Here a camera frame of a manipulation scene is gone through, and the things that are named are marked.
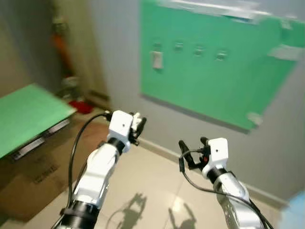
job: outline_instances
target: cardboard box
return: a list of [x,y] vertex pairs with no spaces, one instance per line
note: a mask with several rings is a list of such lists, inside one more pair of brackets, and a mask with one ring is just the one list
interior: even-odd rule
[[[18,161],[9,155],[0,160],[0,214],[28,221],[67,188],[70,153],[83,124],[84,121],[73,118],[71,124]],[[88,125],[77,147],[73,180],[107,134],[106,125],[97,122]]]

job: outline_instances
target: baseboard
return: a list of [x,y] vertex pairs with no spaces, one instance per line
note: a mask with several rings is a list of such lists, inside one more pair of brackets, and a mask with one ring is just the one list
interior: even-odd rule
[[[152,151],[153,153],[156,153],[157,155],[160,155],[162,157],[165,157],[168,160],[178,163],[178,158],[180,155],[177,154],[176,152],[173,152],[165,147],[162,147],[158,144],[155,144],[155,143],[148,141],[146,139],[143,139],[141,137],[139,137],[139,141],[140,141],[140,146],[142,146],[143,148],[146,148],[146,149]],[[251,185],[248,185],[248,184],[245,184],[245,185],[248,188],[250,196],[259,201],[262,201],[277,209],[281,209],[283,207],[288,206],[288,202],[279,197],[276,197],[268,192],[262,191]]]
[[99,107],[103,110],[110,109],[110,102],[108,100],[101,99],[101,97],[92,95],[90,93],[86,94],[84,97],[86,102],[89,102],[90,104],[93,104],[96,107]]

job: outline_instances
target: white wall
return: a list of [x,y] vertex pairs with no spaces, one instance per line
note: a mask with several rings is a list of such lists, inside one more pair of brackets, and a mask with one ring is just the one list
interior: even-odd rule
[[193,148],[198,147],[201,136],[226,137],[229,168],[245,183],[283,199],[304,186],[305,62],[299,63],[279,90],[265,112],[264,123],[243,134],[143,98],[138,1],[91,0],[91,6],[112,107],[147,116],[145,139],[179,153],[180,139]]

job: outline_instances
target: gray wall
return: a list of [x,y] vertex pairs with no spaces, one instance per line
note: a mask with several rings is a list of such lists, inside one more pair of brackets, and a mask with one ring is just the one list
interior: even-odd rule
[[[299,1],[289,2],[295,3],[294,8],[299,6]],[[147,116],[145,139],[179,152],[179,139],[198,147],[201,136],[225,137],[229,141],[228,166],[243,182],[283,199],[304,187],[304,61],[266,109],[263,124],[244,134],[143,98],[139,84],[138,1],[91,3],[112,108],[140,111]]]
[[0,0],[0,14],[29,77],[44,88],[58,92],[61,66],[51,41],[50,1]]
[[0,97],[29,83],[31,79],[0,15]]

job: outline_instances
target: green table top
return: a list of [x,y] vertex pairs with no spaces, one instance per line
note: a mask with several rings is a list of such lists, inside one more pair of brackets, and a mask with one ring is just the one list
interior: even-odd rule
[[75,112],[35,84],[0,98],[0,110],[0,158]]

